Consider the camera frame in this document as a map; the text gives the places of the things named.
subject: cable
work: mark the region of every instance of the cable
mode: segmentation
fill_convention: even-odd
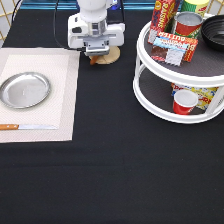
[[[16,12],[16,9],[17,9],[17,7],[18,7],[18,5],[19,5],[19,3],[20,3],[21,1],[23,1],[23,0],[19,0],[19,1],[16,3],[16,6],[15,6],[15,8],[14,8],[14,10],[13,10],[13,13],[12,13],[12,21],[11,21],[11,24],[13,24],[13,22],[14,22],[15,12]]]
[[[124,15],[124,3],[123,0],[121,1],[121,13],[122,13],[122,19],[123,19],[123,23],[125,23],[125,15]]]
[[[85,51],[86,51],[86,48],[85,48],[85,47],[82,47],[82,48],[70,48],[70,47],[65,47],[65,46],[63,46],[62,44],[60,44],[59,41],[57,40],[57,38],[56,38],[56,28],[55,28],[55,23],[56,23],[56,13],[57,13],[57,9],[58,9],[58,3],[59,3],[59,0],[56,1],[55,9],[54,9],[54,18],[53,18],[53,30],[54,30],[54,39],[55,39],[55,42],[57,43],[57,45],[58,45],[60,48],[64,48],[64,49],[66,49],[66,50],[75,50],[75,51],[83,51],[83,52],[85,52]]]

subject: black bowl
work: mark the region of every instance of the black bowl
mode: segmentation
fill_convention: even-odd
[[[224,52],[224,15],[206,19],[201,27],[201,35],[209,47]]]

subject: white rotating shelf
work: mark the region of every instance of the white rotating shelf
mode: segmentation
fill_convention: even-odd
[[[224,109],[224,53],[208,48],[200,37],[192,62],[184,62],[182,67],[157,63],[149,56],[152,48],[152,45],[147,43],[150,24],[151,22],[142,29],[137,42],[133,88],[138,101],[156,116],[177,123],[200,123],[217,116]],[[148,82],[147,88],[150,89],[148,93],[147,88],[143,87],[144,82]],[[219,89],[206,112],[195,108],[191,115],[178,115],[172,111],[173,97],[169,82],[201,88],[219,87]]]

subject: yellow container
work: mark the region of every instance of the yellow container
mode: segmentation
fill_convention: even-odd
[[[206,12],[208,3],[209,3],[209,0],[184,0],[180,11],[181,12],[185,12],[185,11],[195,12],[201,15],[203,18]]]
[[[206,110],[208,108],[209,104],[211,103],[214,95],[216,94],[218,90],[218,87],[196,88],[196,87],[184,86],[184,85],[179,85],[174,83],[172,83],[171,86],[173,88],[172,96],[174,96],[174,94],[181,89],[186,89],[194,93],[197,93],[198,104],[196,105],[196,107],[202,110]]]

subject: cardboard box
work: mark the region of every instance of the cardboard box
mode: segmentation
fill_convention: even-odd
[[[180,66],[188,44],[164,37],[156,37],[151,51],[151,58],[167,64]]]
[[[184,85],[179,85],[179,84],[171,84],[173,91],[172,91],[172,96],[174,96],[174,94],[181,90],[181,89],[187,89],[190,90],[194,93],[198,94],[198,104],[196,107],[202,109],[202,110],[206,110],[209,106],[209,104],[212,101],[212,98],[214,97],[215,93],[218,90],[218,87],[213,87],[213,88],[196,88],[196,87],[189,87],[189,86],[184,86]]]
[[[157,32],[167,31],[171,27],[172,18],[176,15],[180,0],[157,0],[152,15],[148,43],[153,44]]]
[[[187,49],[187,51],[184,55],[184,61],[190,62],[192,60],[192,57],[194,55],[195,49],[196,49],[197,44],[198,44],[198,40],[188,38],[188,37],[177,36],[177,35],[170,34],[170,33],[165,33],[165,32],[159,32],[158,36],[169,38],[171,40],[176,40],[178,42],[182,42],[182,43],[185,43],[185,44],[189,44],[188,49]]]

